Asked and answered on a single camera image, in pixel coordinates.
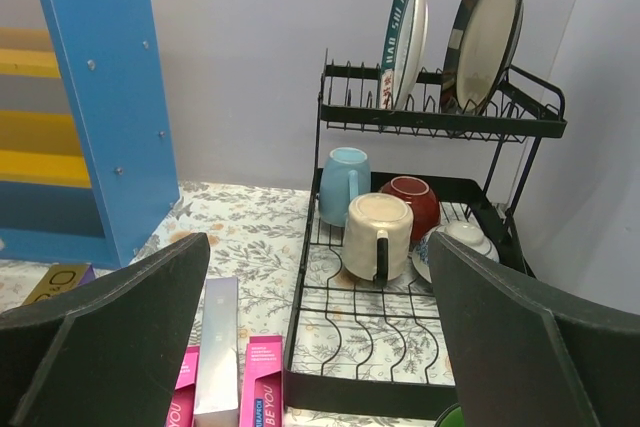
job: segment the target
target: lower rack tray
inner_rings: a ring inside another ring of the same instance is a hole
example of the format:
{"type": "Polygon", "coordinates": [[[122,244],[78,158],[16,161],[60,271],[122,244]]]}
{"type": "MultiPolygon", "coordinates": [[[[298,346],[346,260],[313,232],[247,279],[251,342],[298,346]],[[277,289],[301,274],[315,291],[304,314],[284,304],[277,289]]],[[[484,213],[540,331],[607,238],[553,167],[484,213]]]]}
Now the lower rack tray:
{"type": "MultiPolygon", "coordinates": [[[[430,285],[409,259],[404,274],[384,289],[343,268],[342,229],[317,215],[321,175],[317,169],[285,347],[285,403],[325,412],[436,419],[457,396],[430,285]]],[[[398,175],[404,174],[372,173],[372,190],[398,175]]],[[[502,264],[530,273],[515,225],[503,222],[475,181],[418,177],[438,196],[443,222],[479,225],[502,264]]]]}

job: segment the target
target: marble countertop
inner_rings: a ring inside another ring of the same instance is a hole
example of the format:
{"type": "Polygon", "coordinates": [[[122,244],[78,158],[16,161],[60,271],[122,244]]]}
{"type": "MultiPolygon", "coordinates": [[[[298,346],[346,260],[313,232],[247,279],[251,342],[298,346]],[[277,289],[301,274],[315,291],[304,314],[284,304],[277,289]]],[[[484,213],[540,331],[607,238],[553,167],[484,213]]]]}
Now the marble countertop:
{"type": "MultiPolygon", "coordinates": [[[[191,232],[205,232],[211,245],[210,277],[240,281],[240,367],[252,335],[286,335],[309,200],[308,191],[182,182],[182,198],[158,226],[137,258],[146,257],[191,232]]],[[[0,311],[19,306],[48,268],[0,260],[0,311]]],[[[202,302],[190,344],[199,344],[202,302]]],[[[453,383],[450,366],[441,372],[453,383]]],[[[302,411],[288,408],[287,426],[432,426],[433,422],[302,411]]]]}

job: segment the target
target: box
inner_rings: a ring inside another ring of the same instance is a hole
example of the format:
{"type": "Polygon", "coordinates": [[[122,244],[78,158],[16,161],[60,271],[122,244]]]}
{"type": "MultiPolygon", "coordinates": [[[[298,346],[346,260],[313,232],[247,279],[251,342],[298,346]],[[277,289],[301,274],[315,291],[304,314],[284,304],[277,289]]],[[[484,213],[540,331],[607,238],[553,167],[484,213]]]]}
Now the box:
{"type": "Polygon", "coordinates": [[[194,418],[196,427],[238,425],[238,279],[207,279],[194,418]]]}
{"type": "Polygon", "coordinates": [[[196,395],[196,375],[200,347],[187,347],[176,382],[176,391],[171,399],[166,427],[191,427],[193,425],[193,406],[196,395]]]}
{"type": "Polygon", "coordinates": [[[251,337],[244,369],[240,427],[280,427],[282,407],[282,337],[251,337]]]}
{"type": "Polygon", "coordinates": [[[22,305],[29,305],[91,282],[96,273],[91,264],[53,264],[27,296],[22,305]]]}

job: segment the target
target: yellow shelf board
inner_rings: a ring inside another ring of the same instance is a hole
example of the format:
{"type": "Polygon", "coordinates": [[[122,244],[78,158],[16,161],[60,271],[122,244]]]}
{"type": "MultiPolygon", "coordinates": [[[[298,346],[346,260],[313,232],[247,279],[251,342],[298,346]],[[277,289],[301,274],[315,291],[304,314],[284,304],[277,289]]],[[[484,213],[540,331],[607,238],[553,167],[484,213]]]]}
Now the yellow shelf board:
{"type": "Polygon", "coordinates": [[[0,75],[60,78],[49,33],[0,28],[0,75]]]}
{"type": "Polygon", "coordinates": [[[71,115],[0,111],[0,181],[90,188],[71,115]]]}

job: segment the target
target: green object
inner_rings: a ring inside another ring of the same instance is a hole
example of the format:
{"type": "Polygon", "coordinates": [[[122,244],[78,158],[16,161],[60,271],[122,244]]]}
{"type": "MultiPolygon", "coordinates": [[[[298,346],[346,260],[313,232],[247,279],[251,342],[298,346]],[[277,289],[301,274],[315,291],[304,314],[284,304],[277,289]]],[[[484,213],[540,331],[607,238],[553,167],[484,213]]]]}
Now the green object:
{"type": "Polygon", "coordinates": [[[437,420],[435,427],[464,427],[462,408],[459,405],[449,407],[437,420]]]}

